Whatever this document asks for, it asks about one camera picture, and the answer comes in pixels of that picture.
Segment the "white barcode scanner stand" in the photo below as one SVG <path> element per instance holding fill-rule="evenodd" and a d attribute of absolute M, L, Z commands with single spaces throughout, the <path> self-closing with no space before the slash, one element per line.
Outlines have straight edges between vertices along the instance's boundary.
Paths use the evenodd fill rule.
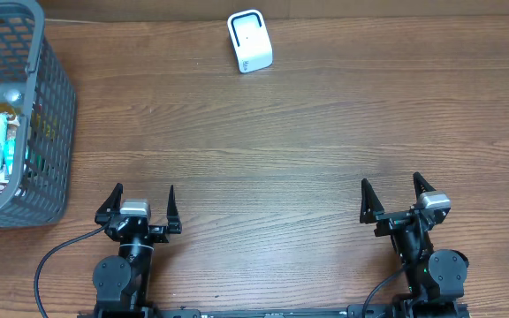
<path fill-rule="evenodd" d="M 233 13 L 227 27 L 239 71 L 249 73 L 273 63 L 273 49 L 262 14 L 256 9 Z"/>

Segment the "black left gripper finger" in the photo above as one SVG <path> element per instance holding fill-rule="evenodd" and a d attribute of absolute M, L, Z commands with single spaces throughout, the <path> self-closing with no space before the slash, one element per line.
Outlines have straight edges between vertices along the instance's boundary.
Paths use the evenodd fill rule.
<path fill-rule="evenodd" d="M 182 232 L 182 223 L 180 221 L 179 212 L 176 204 L 174 186 L 171 185 L 169 198 L 167 202 L 167 228 L 170 234 L 180 234 Z"/>
<path fill-rule="evenodd" d="M 123 185 L 117 183 L 112 190 L 110 196 L 95 212 L 95 223 L 107 223 L 119 212 L 121 198 L 123 193 Z"/>

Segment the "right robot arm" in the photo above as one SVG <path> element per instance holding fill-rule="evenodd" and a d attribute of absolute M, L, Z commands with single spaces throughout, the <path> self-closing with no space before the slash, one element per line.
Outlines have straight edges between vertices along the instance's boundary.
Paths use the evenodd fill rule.
<path fill-rule="evenodd" d="M 436 250 L 429 231 L 448 216 L 452 202 L 436 190 L 419 172 L 413 174 L 416 203 L 409 209 L 387 213 L 367 179 L 361 181 L 360 222 L 374 224 L 377 237 L 391 238 L 401 268 L 385 278 L 361 305 L 351 305 L 350 314 L 361 317 L 469 317 L 464 296 L 469 260 L 452 249 Z M 408 292 L 398 294 L 391 303 L 374 305 L 374 296 L 388 283 L 404 275 Z"/>

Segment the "small teal tissue pack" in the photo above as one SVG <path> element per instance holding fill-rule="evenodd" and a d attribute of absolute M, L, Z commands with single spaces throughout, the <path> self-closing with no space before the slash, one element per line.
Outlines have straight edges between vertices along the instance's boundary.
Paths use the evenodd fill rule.
<path fill-rule="evenodd" d="M 14 164 L 14 154 L 16 147 L 16 138 L 10 137 L 4 144 L 4 164 L 5 171 L 8 176 L 12 174 L 12 168 Z"/>

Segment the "yellow oil bottle silver cap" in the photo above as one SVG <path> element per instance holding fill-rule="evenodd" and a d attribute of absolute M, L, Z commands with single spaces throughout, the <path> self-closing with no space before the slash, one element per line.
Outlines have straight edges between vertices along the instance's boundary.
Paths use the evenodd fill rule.
<path fill-rule="evenodd" d="M 10 104 L 18 114 L 23 113 L 26 85 L 20 82 L 0 83 L 0 102 Z"/>

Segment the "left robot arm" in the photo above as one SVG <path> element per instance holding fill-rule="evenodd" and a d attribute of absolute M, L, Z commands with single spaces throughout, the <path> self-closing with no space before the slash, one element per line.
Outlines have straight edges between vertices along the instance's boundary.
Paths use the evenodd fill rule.
<path fill-rule="evenodd" d="M 174 190 L 169 191 L 166 225 L 150 222 L 146 199 L 122 199 L 118 183 L 95 212 L 95 222 L 119 243 L 118 253 L 95 266 L 95 317 L 160 317 L 160 310 L 148 301 L 148 283 L 154 245 L 167 243 L 171 234 L 182 232 Z"/>

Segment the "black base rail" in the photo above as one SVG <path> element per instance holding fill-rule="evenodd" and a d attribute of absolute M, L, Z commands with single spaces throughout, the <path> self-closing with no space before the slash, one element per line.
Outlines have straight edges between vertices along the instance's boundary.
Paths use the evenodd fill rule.
<path fill-rule="evenodd" d="M 389 305 L 368 305 L 362 313 L 362 305 L 350 305 L 346 308 L 311 308 L 295 310 L 239 310 L 201 312 L 197 309 L 153 310 L 149 314 L 97 314 L 79 313 L 79 318 L 90 317 L 161 317 L 161 318 L 389 318 L 404 317 L 394 314 Z"/>

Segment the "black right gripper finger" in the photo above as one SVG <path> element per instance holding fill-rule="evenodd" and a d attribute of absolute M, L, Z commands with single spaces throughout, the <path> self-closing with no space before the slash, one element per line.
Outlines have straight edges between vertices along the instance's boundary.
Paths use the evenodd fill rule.
<path fill-rule="evenodd" d="M 372 185 L 364 178 L 361 181 L 361 213 L 360 223 L 376 223 L 384 213 L 384 207 L 377 197 Z"/>
<path fill-rule="evenodd" d="M 415 196 L 420 197 L 423 193 L 435 192 L 436 189 L 417 171 L 413 174 Z"/>

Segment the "grey plastic mesh basket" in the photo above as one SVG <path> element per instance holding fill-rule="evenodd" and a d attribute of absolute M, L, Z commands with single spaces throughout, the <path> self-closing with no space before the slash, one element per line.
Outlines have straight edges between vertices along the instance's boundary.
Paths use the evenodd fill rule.
<path fill-rule="evenodd" d="M 78 100 L 44 30 L 37 2 L 0 0 L 0 102 L 9 90 L 20 92 L 0 228 L 56 223 L 65 212 Z"/>

